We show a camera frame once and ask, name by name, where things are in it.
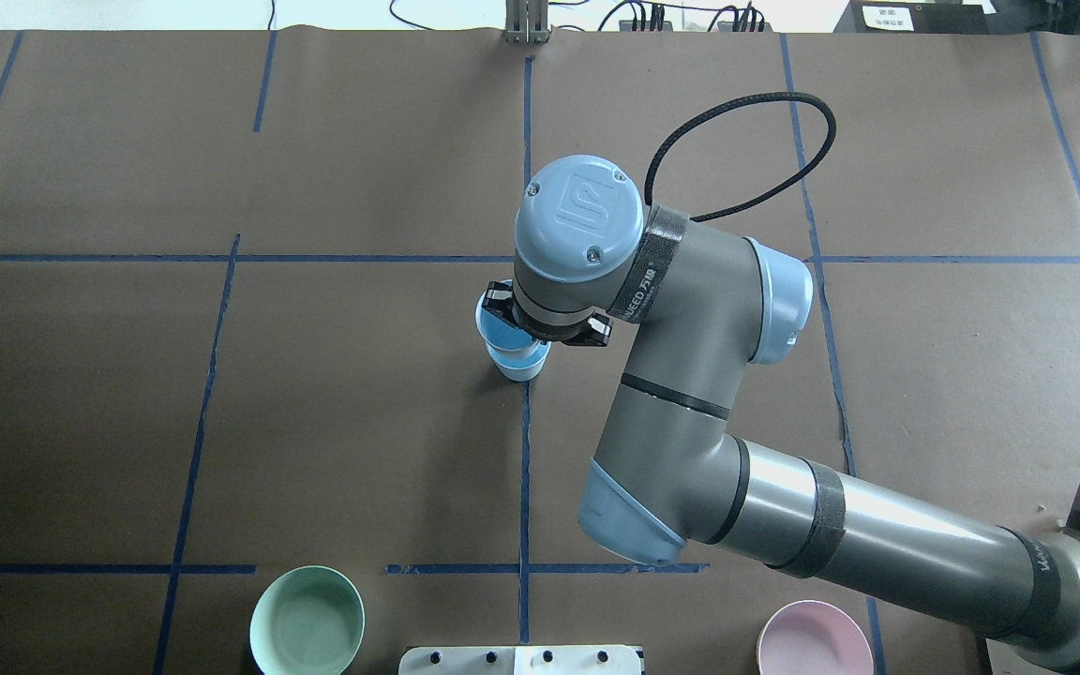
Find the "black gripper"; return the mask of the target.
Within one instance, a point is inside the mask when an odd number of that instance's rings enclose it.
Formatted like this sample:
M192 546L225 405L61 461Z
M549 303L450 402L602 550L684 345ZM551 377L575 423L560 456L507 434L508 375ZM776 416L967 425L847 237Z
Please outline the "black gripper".
M604 313L592 307L549 310L511 280L489 282L484 293L484 311L537 341L573 347L606 347L611 341L613 320Z

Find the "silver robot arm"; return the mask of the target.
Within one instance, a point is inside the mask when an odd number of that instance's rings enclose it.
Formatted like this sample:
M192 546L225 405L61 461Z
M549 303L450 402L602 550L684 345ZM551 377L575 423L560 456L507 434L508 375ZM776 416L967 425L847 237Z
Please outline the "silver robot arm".
M665 567L724 548L1080 674L1080 484L1062 530L1024 534L734 431L747 372L788 357L815 289L799 258L573 154L522 181L513 274L480 311L539 347L604 349L635 326L576 513L609 554Z

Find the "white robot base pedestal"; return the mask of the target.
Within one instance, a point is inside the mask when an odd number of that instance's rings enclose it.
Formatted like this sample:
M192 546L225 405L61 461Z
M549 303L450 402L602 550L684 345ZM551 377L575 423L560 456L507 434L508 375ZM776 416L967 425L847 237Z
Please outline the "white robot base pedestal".
M642 648L622 644L426 646L399 674L644 674Z

